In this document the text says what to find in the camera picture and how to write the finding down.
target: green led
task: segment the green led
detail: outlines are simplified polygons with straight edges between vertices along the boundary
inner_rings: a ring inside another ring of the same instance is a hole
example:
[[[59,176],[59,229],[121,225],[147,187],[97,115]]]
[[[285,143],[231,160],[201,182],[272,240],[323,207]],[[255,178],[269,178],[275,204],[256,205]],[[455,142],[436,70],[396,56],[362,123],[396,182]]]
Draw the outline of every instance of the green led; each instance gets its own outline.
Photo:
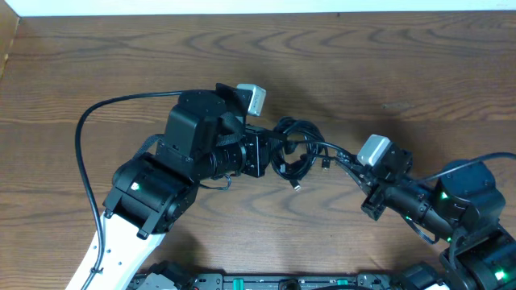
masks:
[[[131,189],[132,189],[132,190],[139,190],[139,184],[137,184],[136,182],[133,182],[133,183],[131,184]]]
[[[506,277],[506,274],[503,270],[501,270],[501,271],[494,273],[494,276],[497,277],[497,280],[502,280],[503,278]]]

